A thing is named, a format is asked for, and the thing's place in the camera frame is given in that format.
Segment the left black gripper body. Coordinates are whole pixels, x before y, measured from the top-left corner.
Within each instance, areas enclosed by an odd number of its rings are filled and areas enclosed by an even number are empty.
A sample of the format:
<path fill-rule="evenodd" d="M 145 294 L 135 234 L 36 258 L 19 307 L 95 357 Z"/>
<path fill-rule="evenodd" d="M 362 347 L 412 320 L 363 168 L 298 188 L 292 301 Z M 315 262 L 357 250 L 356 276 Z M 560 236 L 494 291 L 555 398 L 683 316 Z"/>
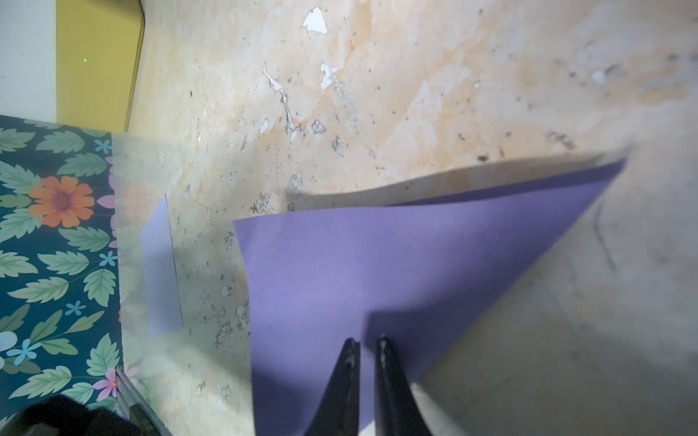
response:
<path fill-rule="evenodd" d="M 139 427 L 105 408 L 88 409 L 63 395 L 18 412 L 2 435 L 142 435 Z"/>

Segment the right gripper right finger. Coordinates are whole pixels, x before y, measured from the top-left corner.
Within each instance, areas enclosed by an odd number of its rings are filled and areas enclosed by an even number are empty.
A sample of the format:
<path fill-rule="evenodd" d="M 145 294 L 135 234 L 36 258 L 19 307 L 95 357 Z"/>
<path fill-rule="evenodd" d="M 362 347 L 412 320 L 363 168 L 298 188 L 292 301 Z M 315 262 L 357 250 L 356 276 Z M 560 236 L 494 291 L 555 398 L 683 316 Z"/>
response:
<path fill-rule="evenodd" d="M 386 336 L 376 341 L 374 372 L 376 435 L 432 436 L 416 404 L 396 347 Z"/>

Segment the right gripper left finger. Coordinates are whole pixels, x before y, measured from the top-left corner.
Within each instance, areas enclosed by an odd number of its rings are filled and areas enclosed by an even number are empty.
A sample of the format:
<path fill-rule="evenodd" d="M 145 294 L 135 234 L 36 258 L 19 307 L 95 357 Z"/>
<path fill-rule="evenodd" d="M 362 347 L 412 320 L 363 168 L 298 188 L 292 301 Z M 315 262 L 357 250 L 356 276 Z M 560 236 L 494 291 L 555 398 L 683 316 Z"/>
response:
<path fill-rule="evenodd" d="M 345 341 L 324 395 L 305 434 L 356 436 L 359 434 L 361 346 Z"/>

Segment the purple square paper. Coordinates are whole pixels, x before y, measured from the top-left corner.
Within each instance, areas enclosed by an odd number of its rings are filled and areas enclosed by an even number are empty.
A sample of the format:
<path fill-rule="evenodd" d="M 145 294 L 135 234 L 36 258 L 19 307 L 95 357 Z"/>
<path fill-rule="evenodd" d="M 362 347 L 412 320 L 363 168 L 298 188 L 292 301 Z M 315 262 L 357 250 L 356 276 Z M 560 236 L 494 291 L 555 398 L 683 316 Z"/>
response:
<path fill-rule="evenodd" d="M 256 433 L 305 433 L 348 339 L 362 346 L 359 424 L 372 423 L 376 340 L 392 340 L 409 381 L 422 377 L 624 166 L 236 221 Z"/>

